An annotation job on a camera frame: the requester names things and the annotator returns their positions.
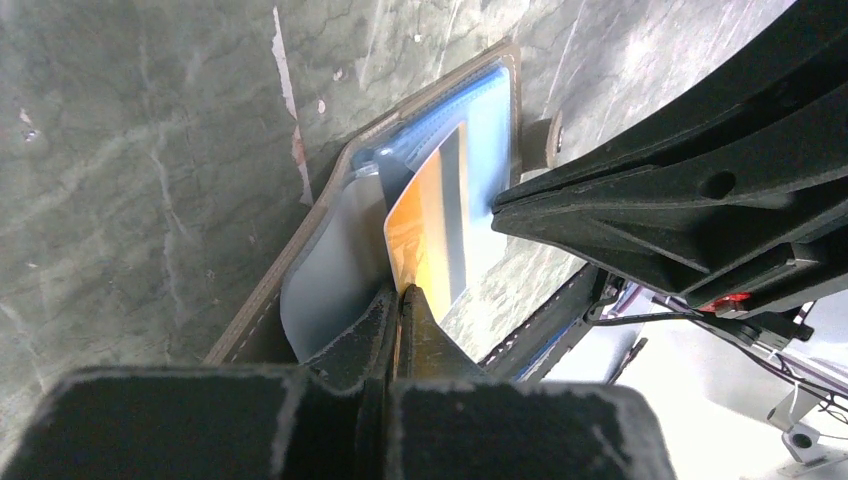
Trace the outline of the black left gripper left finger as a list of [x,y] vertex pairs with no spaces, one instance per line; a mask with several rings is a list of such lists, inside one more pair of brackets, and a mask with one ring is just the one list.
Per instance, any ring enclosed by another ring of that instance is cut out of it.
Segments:
[[90,367],[35,410],[5,479],[376,479],[392,288],[301,365]]

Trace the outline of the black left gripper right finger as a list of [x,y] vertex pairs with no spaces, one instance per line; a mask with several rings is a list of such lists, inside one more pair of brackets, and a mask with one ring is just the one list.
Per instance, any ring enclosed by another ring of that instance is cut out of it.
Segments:
[[436,324],[422,289],[402,298],[390,393],[394,479],[671,479],[659,422],[636,391],[522,379],[545,340],[572,339],[602,296],[565,284],[484,362]]

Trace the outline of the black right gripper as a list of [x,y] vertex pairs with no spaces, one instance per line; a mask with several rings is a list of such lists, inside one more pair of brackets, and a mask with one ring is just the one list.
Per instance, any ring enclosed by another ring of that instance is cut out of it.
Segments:
[[[561,248],[693,307],[742,296],[745,312],[785,311],[847,286],[847,89],[729,145],[674,163],[569,179],[564,168],[496,209],[495,230]],[[814,330],[779,315],[727,319],[653,296],[659,313],[626,314],[643,289],[586,264],[480,362],[488,374],[540,381],[594,330],[578,372],[612,384],[643,349],[642,327],[685,321],[847,421],[847,389],[781,352]]]

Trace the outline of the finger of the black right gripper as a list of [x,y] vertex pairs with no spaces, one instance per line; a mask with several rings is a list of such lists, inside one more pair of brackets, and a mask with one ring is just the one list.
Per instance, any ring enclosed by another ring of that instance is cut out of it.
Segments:
[[846,80],[846,2],[797,1],[668,105],[516,190],[541,193],[650,163],[693,158],[776,124]]

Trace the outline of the grey leather card holder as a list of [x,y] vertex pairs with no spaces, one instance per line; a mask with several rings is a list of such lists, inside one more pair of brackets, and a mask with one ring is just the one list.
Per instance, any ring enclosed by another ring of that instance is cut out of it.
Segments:
[[206,356],[209,365],[304,362],[394,287],[383,226],[414,174],[461,122],[466,286],[503,255],[495,197],[525,172],[521,51],[510,39],[406,98],[341,150],[323,192]]

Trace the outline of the orange credit card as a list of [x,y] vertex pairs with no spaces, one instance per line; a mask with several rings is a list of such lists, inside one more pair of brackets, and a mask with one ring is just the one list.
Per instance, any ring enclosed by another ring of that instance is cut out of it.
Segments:
[[383,226],[397,291],[420,288],[436,320],[466,287],[466,177],[467,128],[461,122],[429,153]]

